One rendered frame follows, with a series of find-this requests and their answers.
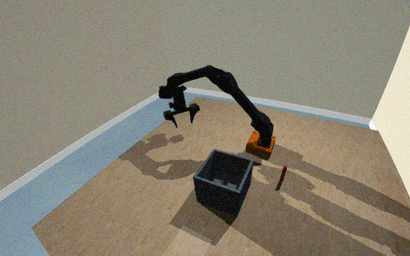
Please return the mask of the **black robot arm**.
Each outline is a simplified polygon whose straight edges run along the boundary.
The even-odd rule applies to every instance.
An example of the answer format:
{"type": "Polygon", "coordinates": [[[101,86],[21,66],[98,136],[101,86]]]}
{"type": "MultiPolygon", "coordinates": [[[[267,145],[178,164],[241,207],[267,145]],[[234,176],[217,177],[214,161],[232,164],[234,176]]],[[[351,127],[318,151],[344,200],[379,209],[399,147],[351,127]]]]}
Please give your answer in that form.
{"type": "Polygon", "coordinates": [[[159,87],[159,98],[172,99],[179,101],[184,99],[184,91],[186,88],[181,85],[184,82],[192,81],[201,77],[208,77],[212,83],[218,86],[224,93],[234,97],[238,104],[251,117],[251,126],[258,131],[260,136],[257,145],[270,147],[271,137],[274,125],[270,122],[270,118],[251,103],[246,95],[238,87],[237,81],[230,72],[224,72],[212,65],[207,65],[203,68],[193,70],[186,73],[175,73],[167,79],[167,85],[159,87]],[[181,86],[180,86],[181,85],[181,86]],[[180,86],[180,87],[178,87],[180,86]]]}

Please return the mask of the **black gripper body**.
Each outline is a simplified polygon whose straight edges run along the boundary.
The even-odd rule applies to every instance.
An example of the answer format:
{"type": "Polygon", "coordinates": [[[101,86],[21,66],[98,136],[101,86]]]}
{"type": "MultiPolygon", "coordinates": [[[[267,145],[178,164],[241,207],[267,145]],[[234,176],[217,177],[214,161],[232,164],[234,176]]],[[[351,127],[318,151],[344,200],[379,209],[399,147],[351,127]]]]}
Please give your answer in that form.
{"type": "Polygon", "coordinates": [[[173,100],[173,101],[174,101],[174,106],[175,106],[176,110],[172,111],[172,112],[170,110],[164,111],[164,117],[165,117],[166,120],[172,119],[173,115],[175,115],[175,114],[180,114],[180,113],[183,113],[183,112],[186,112],[186,111],[189,111],[189,110],[191,112],[200,111],[200,107],[196,103],[190,104],[189,107],[186,108],[185,99],[182,99],[182,100],[179,100],[179,101],[175,101],[175,100],[173,100]]]}

